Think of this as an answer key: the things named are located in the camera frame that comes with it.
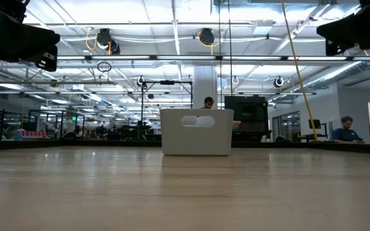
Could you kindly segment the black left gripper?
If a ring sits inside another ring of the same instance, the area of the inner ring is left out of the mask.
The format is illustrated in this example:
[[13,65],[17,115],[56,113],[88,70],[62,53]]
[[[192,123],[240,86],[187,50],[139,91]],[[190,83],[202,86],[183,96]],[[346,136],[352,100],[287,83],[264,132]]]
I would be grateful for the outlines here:
[[21,24],[0,11],[0,62],[33,62],[45,71],[56,71],[60,35],[53,30]]

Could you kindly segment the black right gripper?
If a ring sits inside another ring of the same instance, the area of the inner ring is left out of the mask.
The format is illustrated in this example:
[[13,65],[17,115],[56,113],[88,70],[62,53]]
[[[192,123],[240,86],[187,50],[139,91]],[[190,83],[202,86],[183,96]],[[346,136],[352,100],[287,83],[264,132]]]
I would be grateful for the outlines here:
[[370,6],[364,6],[357,13],[319,26],[317,34],[326,41],[326,56],[335,56],[359,45],[370,47]]

